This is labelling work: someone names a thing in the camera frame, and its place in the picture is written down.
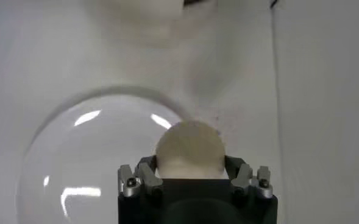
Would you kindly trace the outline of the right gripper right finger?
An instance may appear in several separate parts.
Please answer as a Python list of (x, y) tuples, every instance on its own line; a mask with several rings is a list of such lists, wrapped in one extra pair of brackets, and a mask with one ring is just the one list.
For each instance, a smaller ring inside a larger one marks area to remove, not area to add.
[(231, 185), (235, 190), (238, 189), (247, 195), (250, 188), (253, 188), (258, 198), (273, 197), (271, 171), (268, 166), (260, 166), (254, 176), (251, 166), (241, 158), (225, 156), (224, 163)]

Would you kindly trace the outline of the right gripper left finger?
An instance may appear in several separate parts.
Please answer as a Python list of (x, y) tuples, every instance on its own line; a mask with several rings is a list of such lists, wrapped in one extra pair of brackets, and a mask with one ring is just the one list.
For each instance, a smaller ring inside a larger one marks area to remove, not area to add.
[(137, 197), (144, 189), (147, 195), (161, 196), (163, 180), (156, 176), (157, 157), (143, 157), (132, 171), (129, 164), (121, 165), (118, 169), (118, 194), (123, 197)]

